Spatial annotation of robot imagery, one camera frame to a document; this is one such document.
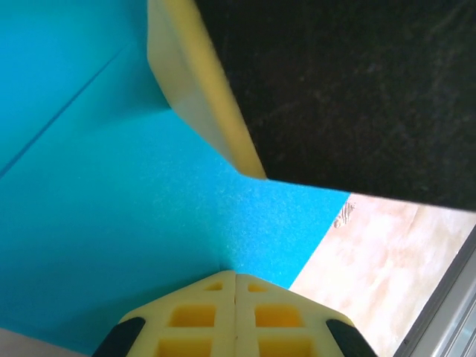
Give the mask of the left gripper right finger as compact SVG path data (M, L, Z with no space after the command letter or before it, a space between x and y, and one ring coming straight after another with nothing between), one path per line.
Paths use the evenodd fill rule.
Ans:
M237 275L235 302L236 356L376 355L346 315L257 277Z

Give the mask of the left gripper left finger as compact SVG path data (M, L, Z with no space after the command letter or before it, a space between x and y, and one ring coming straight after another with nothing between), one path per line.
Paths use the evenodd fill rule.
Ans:
M94 356L233 356L236 273L222 271L126 313Z

